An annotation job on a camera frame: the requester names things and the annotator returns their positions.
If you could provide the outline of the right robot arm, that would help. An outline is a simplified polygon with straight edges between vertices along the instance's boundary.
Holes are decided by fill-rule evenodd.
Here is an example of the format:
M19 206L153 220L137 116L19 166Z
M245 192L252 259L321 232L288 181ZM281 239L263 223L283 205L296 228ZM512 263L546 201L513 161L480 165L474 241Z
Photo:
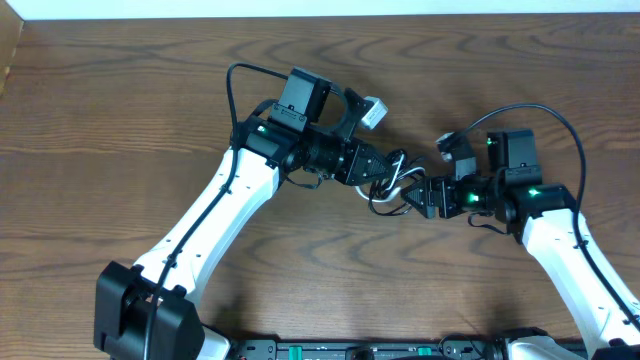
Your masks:
M450 133L438 148L454 171L426 176L401 196L427 219L493 217L542 266L583 339L590 359L639 356L639 301L590 234L577 202L562 184L546 184L529 129L487 135L491 175L476 169L468 140Z

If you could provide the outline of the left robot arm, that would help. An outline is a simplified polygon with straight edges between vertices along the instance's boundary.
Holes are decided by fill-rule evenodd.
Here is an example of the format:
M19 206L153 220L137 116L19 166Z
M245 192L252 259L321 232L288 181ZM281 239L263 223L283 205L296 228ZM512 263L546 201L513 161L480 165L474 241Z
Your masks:
M388 112L376 97L295 67L277 99L233 117L230 147L178 223L132 266L109 263L96 283L93 342L112 359L224 359L231 341L204 325L198 304L214 269L253 214L302 169L361 186L390 162L355 138Z

